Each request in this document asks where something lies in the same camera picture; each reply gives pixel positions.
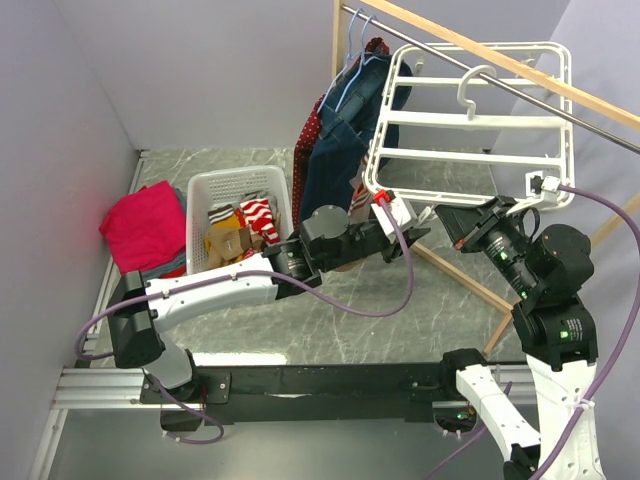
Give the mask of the beige striped-cuff sock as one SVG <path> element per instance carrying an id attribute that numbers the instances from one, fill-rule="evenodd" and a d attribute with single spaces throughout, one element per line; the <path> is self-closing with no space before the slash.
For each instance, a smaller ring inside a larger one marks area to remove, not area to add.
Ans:
<path id="1" fill-rule="evenodd" d="M 347 213 L 351 224 L 359 224 L 369 219 L 372 195 L 363 181 L 368 160 L 369 155 L 365 154 L 360 160 L 356 175 L 350 180 L 353 192 Z"/>

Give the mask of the white plastic clip hanger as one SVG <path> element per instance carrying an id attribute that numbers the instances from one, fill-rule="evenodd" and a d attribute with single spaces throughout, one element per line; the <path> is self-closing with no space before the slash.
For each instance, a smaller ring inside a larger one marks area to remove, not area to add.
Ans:
<path id="1" fill-rule="evenodd" d="M 382 105 L 376 125 L 376 130 L 369 148 L 369 160 L 363 175 L 363 181 L 367 190 L 373 196 L 380 190 L 393 192 L 396 196 L 406 201 L 420 202 L 431 207 L 435 205 L 450 206 L 477 206 L 489 200 L 486 195 L 473 193 L 453 193 L 436 190 L 419 190 L 385 187 L 379 183 L 379 168 L 383 158 L 397 158 L 416 161 L 440 161 L 453 163 L 470 163 L 483 165 L 507 165 L 522 167 L 525 174 L 534 171 L 544 171 L 547 175 L 558 177 L 559 205 L 557 210 L 567 207 L 574 199 L 574 194 L 560 188 L 563 186 L 575 186 L 574 164 L 574 139 L 573 124 L 553 114 L 543 116 L 514 116 L 514 115 L 480 115 L 477 113 L 477 104 L 467 96 L 469 86 L 487 87 L 491 83 L 487 77 L 497 77 L 498 80 L 510 85 L 520 92 L 525 87 L 533 87 L 534 84 L 520 75 L 512 78 L 501 78 L 494 67 L 479 65 L 459 78 L 455 77 L 423 77 L 419 74 L 406 76 L 401 73 L 401 64 L 405 56 L 421 49 L 404 45 L 392 56 L 391 66 L 385 86 L 382 91 Z M 397 90 L 401 87 L 454 87 L 456 89 L 456 101 L 465 110 L 464 113 L 434 113 L 418 111 L 396 110 L 392 106 L 397 96 Z M 564 97 L 560 99 L 560 109 L 572 113 L 572 102 Z M 548 155 L 493 155 L 486 153 L 458 152 L 453 150 L 429 150 L 429 149 L 404 149 L 391 148 L 384 145 L 388 129 L 392 126 L 411 126 L 434 129 L 453 129 L 458 132 L 489 131 L 489 130 L 515 130 L 519 133 L 525 130 L 549 130 L 558 135 L 559 153 L 556 157 Z"/>

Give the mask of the tan stocking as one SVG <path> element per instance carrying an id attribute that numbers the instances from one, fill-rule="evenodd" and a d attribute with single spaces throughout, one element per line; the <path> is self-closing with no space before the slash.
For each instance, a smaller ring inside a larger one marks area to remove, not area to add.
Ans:
<path id="1" fill-rule="evenodd" d="M 355 267 L 359 266 L 360 264 L 361 264 L 361 261 L 354 261 L 354 262 L 342 265 L 340 267 L 337 267 L 334 271 L 336 271 L 336 272 L 350 271 L 350 270 L 354 269 Z"/>
<path id="2" fill-rule="evenodd" d="M 206 269 L 216 269 L 237 263 L 264 249 L 264 239 L 248 227 L 223 228 L 211 226 L 206 233 Z"/>

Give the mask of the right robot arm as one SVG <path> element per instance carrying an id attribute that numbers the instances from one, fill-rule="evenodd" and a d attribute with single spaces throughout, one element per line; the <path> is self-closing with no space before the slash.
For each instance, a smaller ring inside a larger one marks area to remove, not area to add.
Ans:
<path id="1" fill-rule="evenodd" d="M 518 296 L 511 314 L 526 355 L 539 415 L 532 427 L 472 349 L 449 352 L 439 387 L 476 410 L 504 458 L 507 479 L 601 479 L 594 405 L 585 396 L 596 376 L 593 317 L 578 296 L 593 275 L 591 242 L 553 224 L 528 234 L 511 197 L 478 206 L 438 206 L 453 246 L 484 253 Z"/>

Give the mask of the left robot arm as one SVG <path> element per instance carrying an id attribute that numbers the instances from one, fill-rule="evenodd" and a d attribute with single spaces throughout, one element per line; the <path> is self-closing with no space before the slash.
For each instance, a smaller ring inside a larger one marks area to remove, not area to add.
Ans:
<path id="1" fill-rule="evenodd" d="M 200 388 L 195 363 L 169 331 L 220 309 L 318 296 L 322 274 L 375 254 L 391 262 L 430 231 L 415 220 L 395 219 L 390 209 L 373 209 L 375 218 L 352 224 L 345 210 L 322 206 L 288 240 L 226 267 L 174 279 L 124 274 L 107 315 L 116 367 L 142 368 L 176 401 L 193 399 Z"/>

